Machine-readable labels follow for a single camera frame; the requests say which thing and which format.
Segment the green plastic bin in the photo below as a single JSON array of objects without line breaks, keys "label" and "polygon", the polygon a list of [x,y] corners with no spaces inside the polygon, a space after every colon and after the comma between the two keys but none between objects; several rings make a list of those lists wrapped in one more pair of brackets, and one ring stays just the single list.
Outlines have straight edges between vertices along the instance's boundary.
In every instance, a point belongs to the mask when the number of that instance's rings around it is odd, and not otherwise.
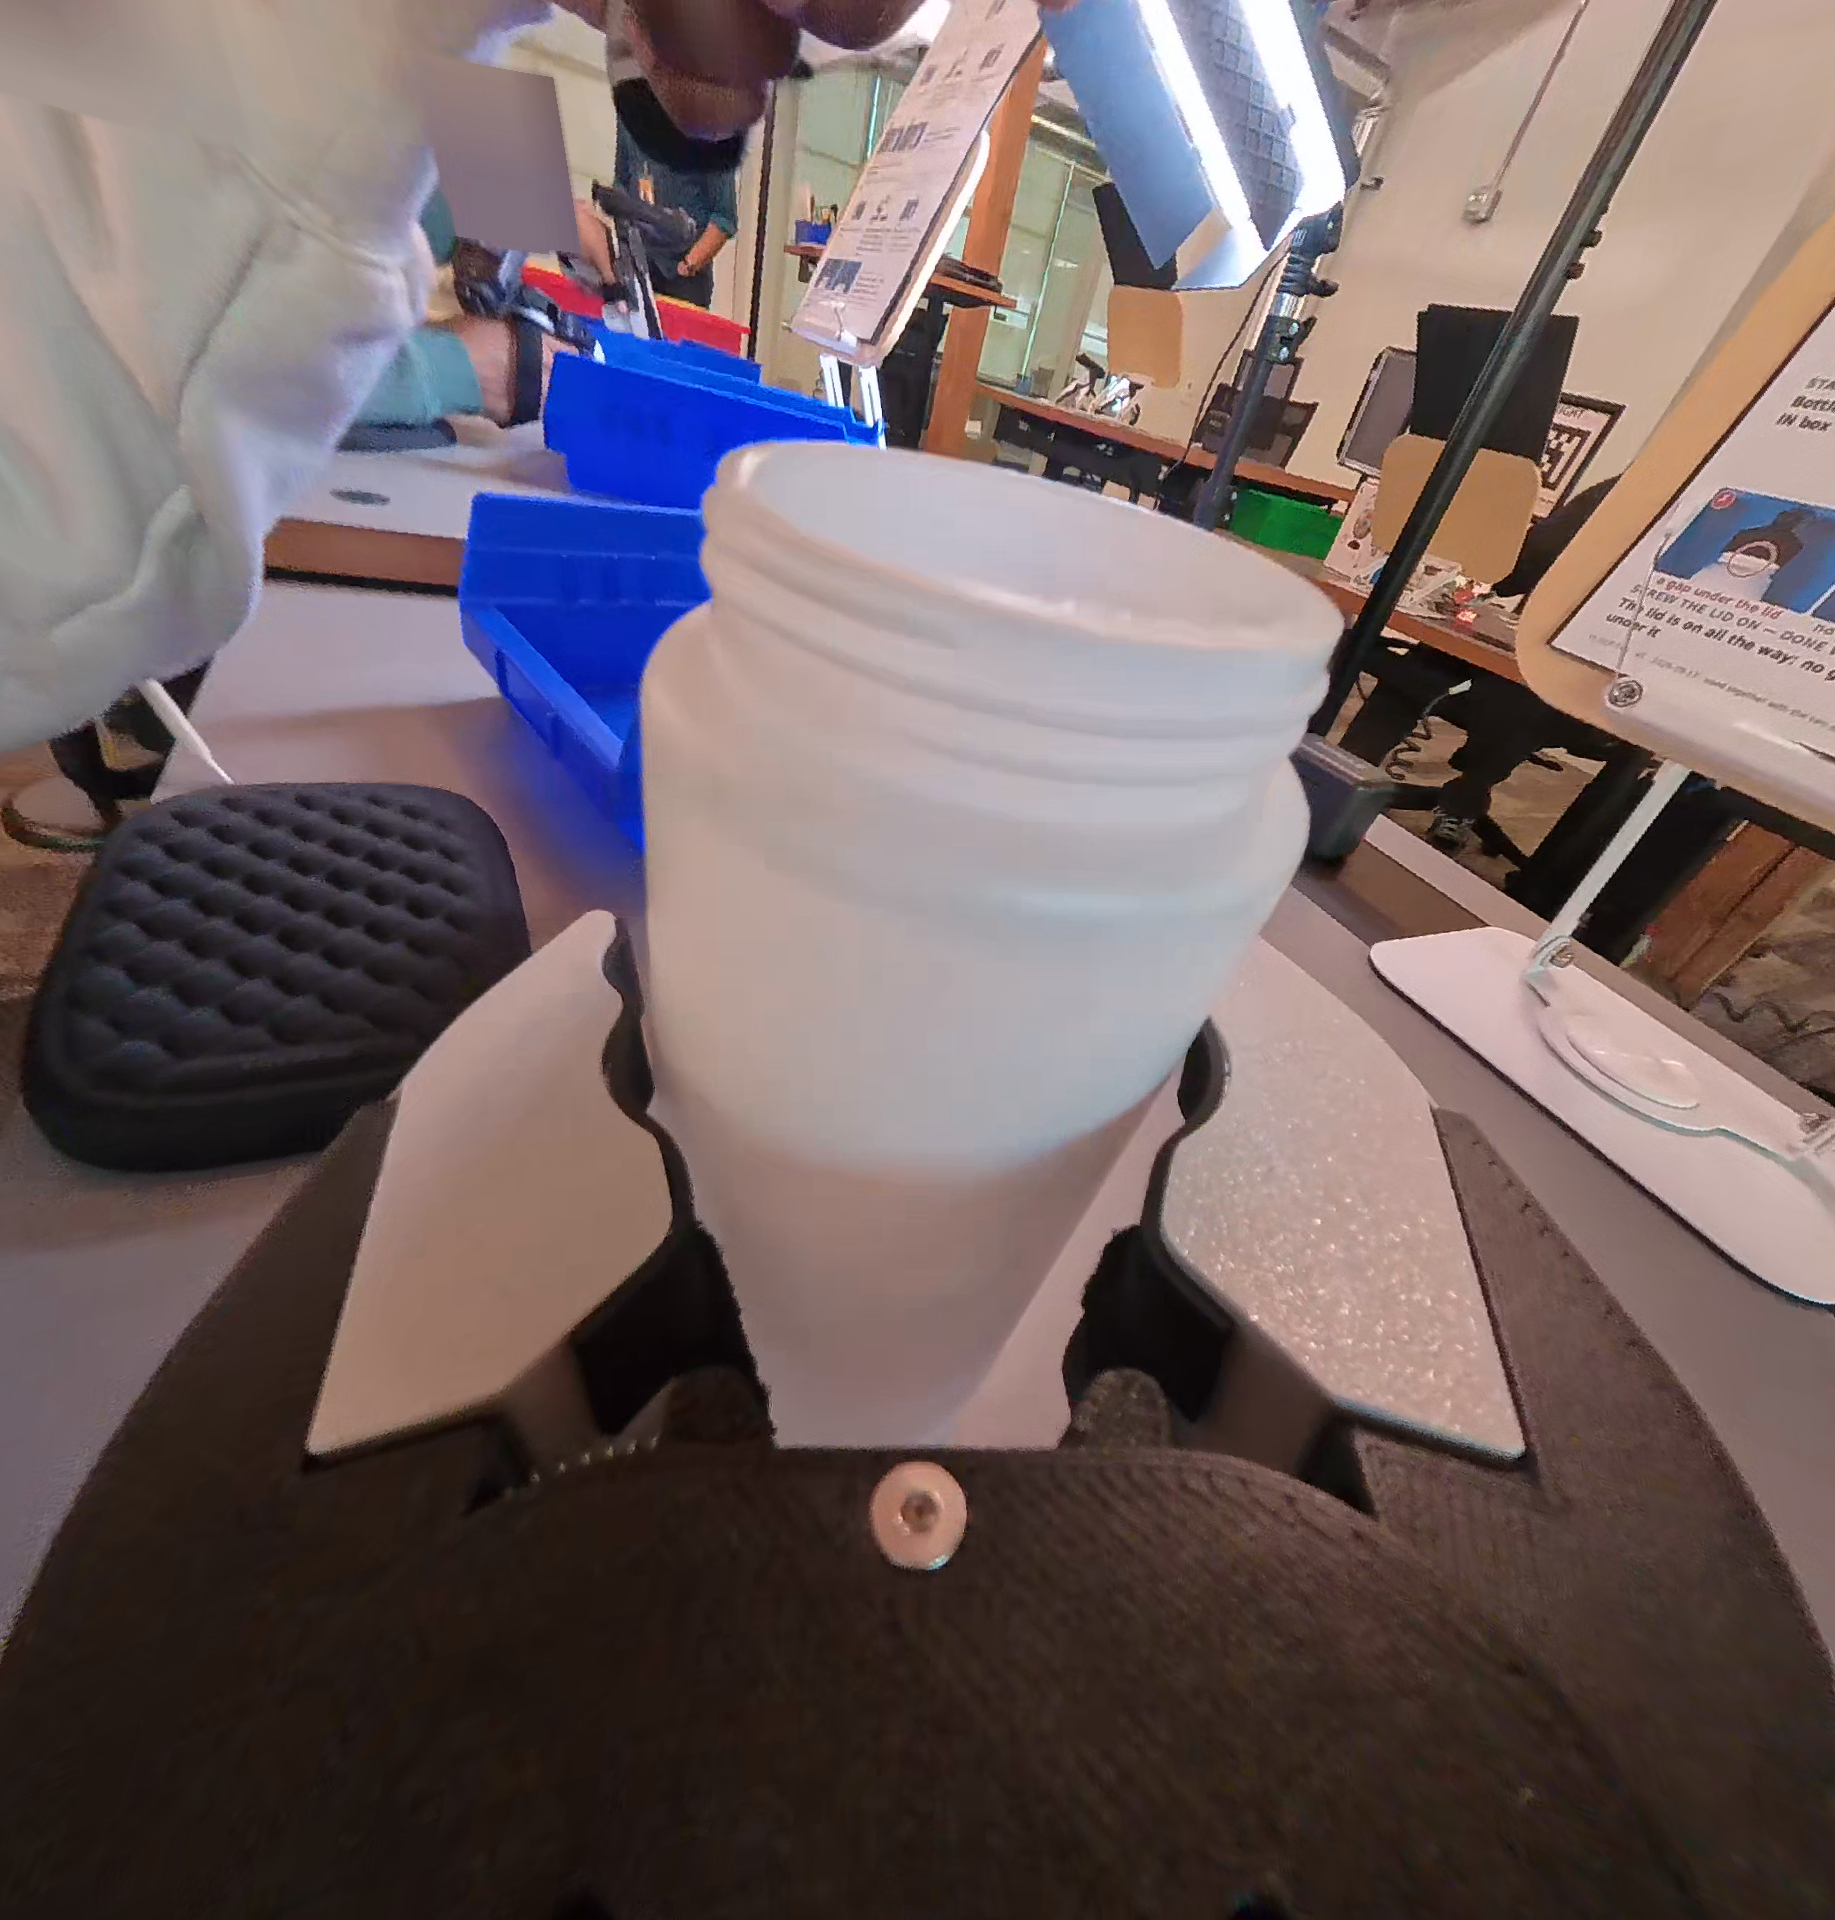
[{"label": "green plastic bin", "polygon": [[1234,495],[1224,527],[1273,554],[1323,562],[1343,520],[1330,501],[1249,487]]}]

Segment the person's left hand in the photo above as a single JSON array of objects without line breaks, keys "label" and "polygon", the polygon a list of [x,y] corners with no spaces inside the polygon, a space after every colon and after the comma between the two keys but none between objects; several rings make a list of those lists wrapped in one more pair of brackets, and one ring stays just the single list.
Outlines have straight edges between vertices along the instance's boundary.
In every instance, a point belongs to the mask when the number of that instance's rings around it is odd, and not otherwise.
[{"label": "person's left hand", "polygon": [[695,138],[745,132],[762,116],[806,42],[844,54],[896,38],[921,3],[612,3],[602,30],[648,90]]}]

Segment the long wooden table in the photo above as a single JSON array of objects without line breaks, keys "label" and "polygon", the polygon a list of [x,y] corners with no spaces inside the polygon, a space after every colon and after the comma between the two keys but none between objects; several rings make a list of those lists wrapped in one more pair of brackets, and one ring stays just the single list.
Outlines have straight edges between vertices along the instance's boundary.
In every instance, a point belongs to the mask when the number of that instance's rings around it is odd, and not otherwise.
[{"label": "long wooden table", "polygon": [[1095,478],[1134,500],[1180,506],[1215,469],[1215,453],[1174,445],[1141,425],[1100,420],[980,381],[979,402],[993,410],[992,439],[1041,457],[1051,478]]}]

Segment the black mesh chair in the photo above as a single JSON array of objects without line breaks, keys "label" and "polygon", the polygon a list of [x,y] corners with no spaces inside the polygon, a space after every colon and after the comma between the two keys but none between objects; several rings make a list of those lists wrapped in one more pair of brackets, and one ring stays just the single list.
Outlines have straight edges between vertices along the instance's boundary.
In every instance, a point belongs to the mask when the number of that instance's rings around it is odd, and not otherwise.
[{"label": "black mesh chair", "polygon": [[424,785],[221,785],[112,831],[24,1031],[68,1160],[191,1173],[326,1149],[531,955],[513,853]]}]

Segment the grey tablet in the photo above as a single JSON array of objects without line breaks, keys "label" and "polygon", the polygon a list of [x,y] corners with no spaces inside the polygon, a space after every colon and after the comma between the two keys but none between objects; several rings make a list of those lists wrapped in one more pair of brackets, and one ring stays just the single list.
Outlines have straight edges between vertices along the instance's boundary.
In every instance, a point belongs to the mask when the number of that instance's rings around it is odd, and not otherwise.
[{"label": "grey tablet", "polygon": [[1340,439],[1337,464],[1359,475],[1383,474],[1387,448],[1411,428],[1414,392],[1416,353],[1401,346],[1384,347]]}]

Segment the grey power adapter box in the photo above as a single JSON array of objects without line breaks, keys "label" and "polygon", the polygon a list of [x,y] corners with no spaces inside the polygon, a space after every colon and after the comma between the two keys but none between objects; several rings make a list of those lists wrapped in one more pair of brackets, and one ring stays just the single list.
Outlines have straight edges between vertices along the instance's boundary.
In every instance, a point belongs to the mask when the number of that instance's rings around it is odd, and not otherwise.
[{"label": "grey power adapter box", "polygon": [[1401,787],[1383,766],[1316,732],[1299,744],[1292,764],[1308,809],[1304,858],[1327,866],[1337,866],[1361,849]]}]

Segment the wooden instruction board stand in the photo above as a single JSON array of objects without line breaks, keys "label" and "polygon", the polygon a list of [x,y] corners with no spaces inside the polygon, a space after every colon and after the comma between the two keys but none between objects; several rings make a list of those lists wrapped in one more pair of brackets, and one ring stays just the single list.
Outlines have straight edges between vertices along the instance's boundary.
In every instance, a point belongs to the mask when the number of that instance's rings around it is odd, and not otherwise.
[{"label": "wooden instruction board stand", "polygon": [[1373,971],[1721,1255],[1835,1309],[1835,1116],[1723,1067],[1576,946],[1684,779],[1835,839],[1835,210],[1762,289],[1553,563],[1515,657],[1658,766],[1536,939],[1372,949]]},{"label": "wooden instruction board stand", "polygon": [[938,271],[992,157],[992,121],[1043,44],[1030,3],[952,5],[818,253],[793,332],[817,347],[826,395],[890,437],[883,370],[938,307]]}]

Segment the cardboard sheet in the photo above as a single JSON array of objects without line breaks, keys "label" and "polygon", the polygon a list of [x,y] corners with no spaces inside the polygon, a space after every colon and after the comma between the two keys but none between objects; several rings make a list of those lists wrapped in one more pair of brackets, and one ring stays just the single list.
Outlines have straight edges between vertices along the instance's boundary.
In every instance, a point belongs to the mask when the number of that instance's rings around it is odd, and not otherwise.
[{"label": "cardboard sheet", "polygon": [[[1445,450],[1445,442],[1411,433],[1387,445],[1372,522],[1372,541],[1384,555],[1396,550]],[[1538,460],[1480,450],[1427,541],[1427,555],[1456,563],[1468,582],[1505,582],[1520,559],[1541,492],[1544,474]]]}]

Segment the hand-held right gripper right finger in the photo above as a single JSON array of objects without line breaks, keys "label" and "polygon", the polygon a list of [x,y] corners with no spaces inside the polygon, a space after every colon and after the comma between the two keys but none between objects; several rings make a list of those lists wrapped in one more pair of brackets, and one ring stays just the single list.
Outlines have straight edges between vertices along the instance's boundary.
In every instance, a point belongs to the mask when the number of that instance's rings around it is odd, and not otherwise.
[{"label": "hand-held right gripper right finger", "polygon": [[1210,1109],[1170,1149],[1164,1252],[1348,1416],[1481,1463],[1527,1436],[1438,1106],[1299,964],[1251,949],[1210,1017]]}]

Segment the black and white marker sign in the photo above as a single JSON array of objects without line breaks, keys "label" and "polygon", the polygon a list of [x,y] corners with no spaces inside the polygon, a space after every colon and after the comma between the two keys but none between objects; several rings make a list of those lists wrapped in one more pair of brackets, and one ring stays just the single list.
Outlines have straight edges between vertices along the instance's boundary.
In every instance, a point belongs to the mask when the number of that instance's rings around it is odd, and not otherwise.
[{"label": "black and white marker sign", "polygon": [[1561,393],[1539,455],[1544,487],[1538,514],[1553,514],[1576,492],[1583,475],[1627,413],[1622,402]]}]

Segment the person's left forearm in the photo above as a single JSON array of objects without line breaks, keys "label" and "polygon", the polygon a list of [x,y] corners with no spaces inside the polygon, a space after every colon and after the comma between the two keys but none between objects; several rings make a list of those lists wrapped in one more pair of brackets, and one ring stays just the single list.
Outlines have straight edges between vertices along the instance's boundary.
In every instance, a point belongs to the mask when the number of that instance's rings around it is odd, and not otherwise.
[{"label": "person's left forearm", "polygon": [[203,663],[421,322],[441,5],[0,5],[0,756]]}]

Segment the red plastic bin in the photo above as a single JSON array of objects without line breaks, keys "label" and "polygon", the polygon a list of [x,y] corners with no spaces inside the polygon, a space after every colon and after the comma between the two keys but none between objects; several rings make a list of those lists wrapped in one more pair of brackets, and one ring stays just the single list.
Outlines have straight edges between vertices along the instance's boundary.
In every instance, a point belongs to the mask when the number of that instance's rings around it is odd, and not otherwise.
[{"label": "red plastic bin", "polygon": [[[528,261],[522,281],[559,311],[576,316],[584,325],[595,328],[610,326],[598,291],[581,279],[563,271],[548,271],[538,261]],[[668,301],[665,295],[656,295],[656,311],[662,326],[665,328],[664,339],[723,353],[732,358],[747,358],[747,326],[721,318],[711,308],[695,307],[688,301]]]}]

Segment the white plastic bottle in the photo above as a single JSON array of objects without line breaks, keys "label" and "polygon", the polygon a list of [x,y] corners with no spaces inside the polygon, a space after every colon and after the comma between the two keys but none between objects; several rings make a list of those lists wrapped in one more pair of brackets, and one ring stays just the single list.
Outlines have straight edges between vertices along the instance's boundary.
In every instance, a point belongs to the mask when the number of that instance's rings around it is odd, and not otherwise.
[{"label": "white plastic bottle", "polygon": [[963,460],[747,445],[641,678],[650,1062],[788,1448],[946,1438],[1290,885],[1335,600]]}]

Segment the blue plastic bin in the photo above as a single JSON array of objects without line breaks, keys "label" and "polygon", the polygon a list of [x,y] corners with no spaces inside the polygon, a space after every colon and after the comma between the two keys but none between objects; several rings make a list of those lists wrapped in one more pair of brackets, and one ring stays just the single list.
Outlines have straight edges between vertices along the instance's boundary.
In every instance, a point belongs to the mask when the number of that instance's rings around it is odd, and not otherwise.
[{"label": "blue plastic bin", "polygon": [[708,594],[701,510],[477,492],[459,578],[465,646],[576,790],[643,847],[641,678]]},{"label": "blue plastic bin", "polygon": [[556,354],[544,442],[574,492],[694,513],[735,450],[767,442],[883,445],[846,406],[767,387],[726,353],[602,330]]}]

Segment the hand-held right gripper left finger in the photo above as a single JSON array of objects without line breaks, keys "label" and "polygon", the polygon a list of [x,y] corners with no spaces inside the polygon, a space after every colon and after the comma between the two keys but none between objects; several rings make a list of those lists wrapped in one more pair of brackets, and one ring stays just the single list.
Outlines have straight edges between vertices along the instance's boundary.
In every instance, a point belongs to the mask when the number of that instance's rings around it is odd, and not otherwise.
[{"label": "hand-held right gripper left finger", "polygon": [[391,1099],[309,1423],[355,1455],[491,1420],[579,1455],[598,1416],[573,1335],[677,1224],[665,1154],[612,1088],[621,926],[569,924],[426,1049]]}]

